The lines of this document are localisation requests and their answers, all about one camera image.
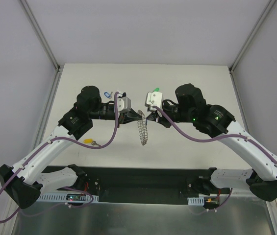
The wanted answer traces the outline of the metal disc keyring holder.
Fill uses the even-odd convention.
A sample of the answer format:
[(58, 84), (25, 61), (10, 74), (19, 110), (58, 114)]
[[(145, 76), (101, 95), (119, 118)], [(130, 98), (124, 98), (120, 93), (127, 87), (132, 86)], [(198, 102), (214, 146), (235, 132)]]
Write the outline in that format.
[(140, 142), (144, 146), (148, 142), (148, 128), (145, 125), (146, 117), (145, 117), (144, 113), (141, 110), (138, 110), (137, 113), (140, 114), (143, 118), (141, 121), (137, 121), (137, 124), (138, 124)]

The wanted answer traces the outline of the left aluminium frame post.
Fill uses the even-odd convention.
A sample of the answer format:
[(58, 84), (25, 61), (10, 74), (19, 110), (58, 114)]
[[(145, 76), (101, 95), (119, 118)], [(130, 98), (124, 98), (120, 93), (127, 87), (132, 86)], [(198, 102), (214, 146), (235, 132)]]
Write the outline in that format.
[(42, 46), (45, 54), (47, 55), (48, 59), (50, 60), (52, 66), (54, 67), (54, 69), (56, 71), (60, 71), (61, 69), (61, 66), (60, 64), (58, 63), (49, 43), (47, 42), (45, 36), (44, 36), (44, 33), (30, 7), (30, 5), (28, 4), (28, 1), (26, 0), (19, 0), (18, 1), (22, 10), (24, 11), (25, 13), (25, 16), (27, 17), (40, 45)]

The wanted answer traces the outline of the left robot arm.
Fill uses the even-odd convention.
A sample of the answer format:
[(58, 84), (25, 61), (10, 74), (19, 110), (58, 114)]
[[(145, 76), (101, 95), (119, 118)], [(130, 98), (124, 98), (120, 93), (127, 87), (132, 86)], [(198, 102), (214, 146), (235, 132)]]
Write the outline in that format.
[(73, 108), (42, 143), (12, 166), (0, 167), (0, 183), (20, 209), (30, 207), (42, 194), (59, 188), (85, 189), (86, 174), (75, 164), (52, 173), (42, 172), (67, 147), (79, 143), (78, 140), (93, 127), (95, 119), (113, 120), (114, 127), (118, 128), (143, 118), (131, 108), (125, 93), (116, 94), (114, 101), (103, 103), (97, 87), (82, 88)]

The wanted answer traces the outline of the aluminium frame post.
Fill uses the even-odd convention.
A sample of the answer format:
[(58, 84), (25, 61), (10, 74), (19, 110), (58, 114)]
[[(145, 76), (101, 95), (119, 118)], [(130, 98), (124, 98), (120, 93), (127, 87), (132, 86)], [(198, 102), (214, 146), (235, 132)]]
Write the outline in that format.
[(237, 56), (235, 57), (233, 63), (229, 67), (229, 73), (230, 74), (233, 74), (233, 72), (235, 71), (235, 69), (237, 68), (237, 66), (239, 65), (241, 60), (243, 59), (244, 55), (247, 53), (247, 51), (248, 51), (249, 47), (251, 46), (253, 40), (256, 38), (259, 30), (261, 29), (261, 27), (263, 26), (263, 24), (265, 23), (265, 21), (269, 17), (270, 13), (272, 12), (272, 10), (273, 10), (273, 8), (275, 7), (276, 4), (277, 4), (277, 0), (269, 0), (266, 3), (266, 5), (265, 5), (264, 9), (262, 10), (260, 16), (256, 20), (254, 26), (252, 27), (250, 33), (248, 34), (246, 40), (244, 41), (242, 47), (240, 48)]
[(28, 4), (28, 1), (26, 0), (19, 0), (18, 1), (22, 10), (24, 11), (25, 13), (25, 16), (27, 17), (40, 45), (42, 46), (45, 54), (47, 55), (48, 59), (50, 60), (52, 66), (54, 67), (54, 69), (56, 71), (60, 71), (61, 69), (61, 66), (60, 64), (58, 63), (49, 43), (47, 42), (45, 36), (44, 36), (44, 33), (30, 7), (30, 5)]

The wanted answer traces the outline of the key with yellow tag lower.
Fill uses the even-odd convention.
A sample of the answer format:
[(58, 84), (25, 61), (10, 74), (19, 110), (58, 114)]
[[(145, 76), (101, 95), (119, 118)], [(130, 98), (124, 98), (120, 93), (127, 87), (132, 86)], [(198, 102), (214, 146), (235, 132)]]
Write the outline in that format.
[(83, 141), (84, 144), (90, 144), (92, 146), (101, 146), (100, 144), (98, 144), (95, 140), (93, 139), (85, 139)]

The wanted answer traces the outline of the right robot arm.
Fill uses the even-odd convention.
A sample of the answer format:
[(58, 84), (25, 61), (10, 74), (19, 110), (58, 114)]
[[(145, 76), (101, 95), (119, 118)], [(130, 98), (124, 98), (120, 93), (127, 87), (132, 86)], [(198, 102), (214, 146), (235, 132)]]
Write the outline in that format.
[(277, 156), (252, 137), (227, 109), (207, 104), (199, 88), (192, 84), (175, 90), (177, 102), (164, 99), (157, 90), (147, 93), (147, 119), (166, 128), (174, 127), (185, 138), (201, 143), (219, 141), (250, 168), (214, 169), (202, 180), (202, 188), (213, 193), (219, 188), (249, 190), (264, 201), (277, 199)]

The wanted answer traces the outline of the right aluminium frame post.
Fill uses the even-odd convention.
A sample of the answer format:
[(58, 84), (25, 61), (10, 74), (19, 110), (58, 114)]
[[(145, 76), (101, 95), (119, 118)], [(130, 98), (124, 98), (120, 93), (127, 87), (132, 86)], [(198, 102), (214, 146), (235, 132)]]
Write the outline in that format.
[(277, 0), (269, 0), (266, 3), (266, 5), (265, 5), (264, 9), (262, 10), (260, 16), (256, 20), (254, 26), (252, 27), (250, 33), (248, 34), (246, 40), (244, 41), (242, 47), (240, 48), (237, 56), (235, 57), (233, 63), (229, 67), (229, 73), (230, 74), (233, 74), (233, 72), (235, 71), (235, 69), (237, 68), (237, 66), (239, 65), (241, 60), (243, 59), (244, 55), (247, 53), (247, 51), (248, 51), (249, 47), (251, 46), (253, 40), (256, 38), (259, 30), (261, 29), (261, 27), (263, 26), (263, 24), (265, 23), (265, 21), (269, 17), (270, 13), (272, 12), (272, 10), (273, 10), (273, 8), (275, 7), (276, 4), (277, 4)]

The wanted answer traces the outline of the key with blue outlined tag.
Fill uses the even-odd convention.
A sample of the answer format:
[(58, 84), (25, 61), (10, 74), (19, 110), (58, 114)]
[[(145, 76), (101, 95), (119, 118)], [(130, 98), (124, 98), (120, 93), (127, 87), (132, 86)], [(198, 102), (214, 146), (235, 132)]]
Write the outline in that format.
[(103, 94), (106, 98), (111, 99), (113, 92), (104, 92)]

